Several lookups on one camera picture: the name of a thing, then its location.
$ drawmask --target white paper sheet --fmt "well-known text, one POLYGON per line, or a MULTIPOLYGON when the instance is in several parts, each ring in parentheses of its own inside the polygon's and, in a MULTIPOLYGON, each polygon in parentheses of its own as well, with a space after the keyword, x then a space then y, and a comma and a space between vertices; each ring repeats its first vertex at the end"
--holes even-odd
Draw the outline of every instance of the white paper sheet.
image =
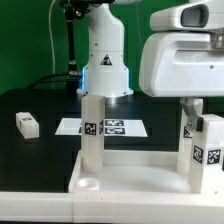
MULTIPOLYGON (((63 118, 55 135, 81 135, 79 118, 63 118)), ((105 119, 105 136, 147 137, 142 120, 105 119)))

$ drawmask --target white cube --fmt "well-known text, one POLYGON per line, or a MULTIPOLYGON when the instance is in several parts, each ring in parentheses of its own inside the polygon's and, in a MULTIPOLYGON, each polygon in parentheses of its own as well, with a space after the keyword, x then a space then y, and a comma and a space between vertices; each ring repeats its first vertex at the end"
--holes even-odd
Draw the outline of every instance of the white cube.
POLYGON ((25 139, 39 138, 39 124, 30 113, 17 113, 16 126, 25 139))

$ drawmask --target qr code sticker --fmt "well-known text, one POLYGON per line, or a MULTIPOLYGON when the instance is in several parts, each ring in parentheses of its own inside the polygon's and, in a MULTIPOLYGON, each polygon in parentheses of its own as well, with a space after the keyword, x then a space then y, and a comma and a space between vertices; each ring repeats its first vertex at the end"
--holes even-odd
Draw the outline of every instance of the qr code sticker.
POLYGON ((101 121, 100 122, 100 126, 99 126, 100 130, 99 130, 99 133, 100 135, 103 133, 103 129, 104 129, 104 121, 101 121))
POLYGON ((123 120, 105 120, 105 126, 124 126, 123 120))
POLYGON ((32 121, 32 118, 31 117, 25 117, 25 118, 22 118, 23 121, 32 121))
POLYGON ((85 123, 85 134, 96 136, 96 126, 95 123, 85 123))
POLYGON ((202 164, 203 154, 203 150, 195 145, 193 151, 193 159, 202 164))
POLYGON ((221 149, 214 149, 208 151, 207 165, 216 165, 221 162, 221 149))
POLYGON ((124 128, 105 128, 105 134, 107 135, 125 135, 124 128))
POLYGON ((184 126, 183 137, 187 138, 187 139, 191 139, 192 138, 192 132, 187 130, 187 126, 184 126))

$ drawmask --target black cable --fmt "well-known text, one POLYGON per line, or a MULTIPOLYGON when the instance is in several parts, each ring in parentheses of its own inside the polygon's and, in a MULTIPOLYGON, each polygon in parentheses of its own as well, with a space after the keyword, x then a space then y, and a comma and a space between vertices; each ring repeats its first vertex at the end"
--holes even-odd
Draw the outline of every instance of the black cable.
POLYGON ((66 83, 66 81, 63 81, 63 80, 60 80, 60 81, 41 81, 41 82, 35 83, 35 85, 32 86, 32 89, 33 89, 33 87, 35 87, 39 84, 43 84, 43 83, 66 83))
POLYGON ((26 88, 27 89, 33 89, 34 86, 38 85, 42 81, 45 81, 47 79, 62 77, 62 76, 68 76, 68 73, 64 72, 64 73, 57 73, 57 74, 53 74, 53 75, 44 76, 44 77, 38 79, 37 81, 35 81, 34 83, 30 84, 29 86, 27 86, 26 88))

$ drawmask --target white robot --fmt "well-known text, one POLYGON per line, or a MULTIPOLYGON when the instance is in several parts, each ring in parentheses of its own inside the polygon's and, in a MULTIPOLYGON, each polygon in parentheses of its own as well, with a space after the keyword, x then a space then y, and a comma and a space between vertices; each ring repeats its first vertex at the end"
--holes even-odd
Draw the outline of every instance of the white robot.
POLYGON ((89 25, 89 61, 82 71, 81 95, 100 95, 116 103, 133 94, 129 69, 124 65, 124 26, 106 3, 129 4, 134 0, 61 0, 73 7, 75 18, 84 16, 89 25))
POLYGON ((181 97, 188 130, 197 131, 191 155, 179 152, 179 159, 190 164, 192 192, 223 191, 224 119, 199 117, 195 102, 198 97, 224 96, 224 1, 195 0, 162 10, 151 16, 150 25, 165 32, 145 44, 140 87, 153 97, 181 97))

